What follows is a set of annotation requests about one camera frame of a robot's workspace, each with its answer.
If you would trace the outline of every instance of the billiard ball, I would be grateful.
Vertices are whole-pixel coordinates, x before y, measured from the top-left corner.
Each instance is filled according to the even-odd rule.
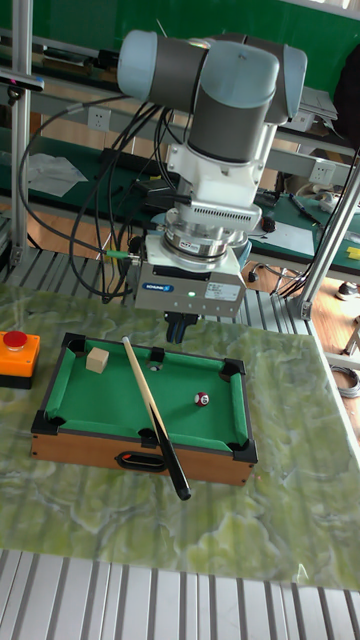
[[[209,401],[210,398],[208,394],[203,391],[199,391],[195,396],[195,404],[197,404],[198,407],[206,407],[206,405],[209,404]]]

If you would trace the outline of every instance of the metal frame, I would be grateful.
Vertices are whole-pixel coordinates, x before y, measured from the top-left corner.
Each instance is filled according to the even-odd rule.
[[[311,308],[315,296],[352,220],[359,199],[360,162],[350,178],[345,196],[337,213],[335,213],[333,223],[314,260],[308,280],[301,294],[291,300],[292,308],[303,319],[310,319],[311,317]]]
[[[13,0],[13,71],[31,75],[31,45],[33,0]],[[12,265],[18,264],[26,252],[27,215],[17,188],[20,159],[29,142],[30,92],[12,107]],[[24,168],[22,186],[27,197],[27,165]]]

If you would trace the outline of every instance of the green marble surface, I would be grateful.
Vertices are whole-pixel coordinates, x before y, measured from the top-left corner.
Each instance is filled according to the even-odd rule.
[[[0,389],[0,547],[360,588],[360,473],[310,336],[201,322],[180,351],[240,357],[260,462],[245,488],[34,461],[30,427],[66,331],[165,346],[160,315],[0,286],[2,330],[41,336],[31,391]]]

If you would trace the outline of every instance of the wooden cube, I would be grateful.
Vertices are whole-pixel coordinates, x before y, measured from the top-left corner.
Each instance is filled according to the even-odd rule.
[[[86,368],[95,373],[102,373],[107,365],[109,352],[94,347],[86,358]]]

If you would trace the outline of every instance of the green wall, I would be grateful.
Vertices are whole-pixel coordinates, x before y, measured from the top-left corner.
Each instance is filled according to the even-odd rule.
[[[119,49],[131,29],[168,36],[239,31],[303,49],[306,84],[331,94],[346,56],[360,43],[360,21],[280,0],[34,0],[34,34],[92,48]],[[11,28],[11,0],[0,0]]]

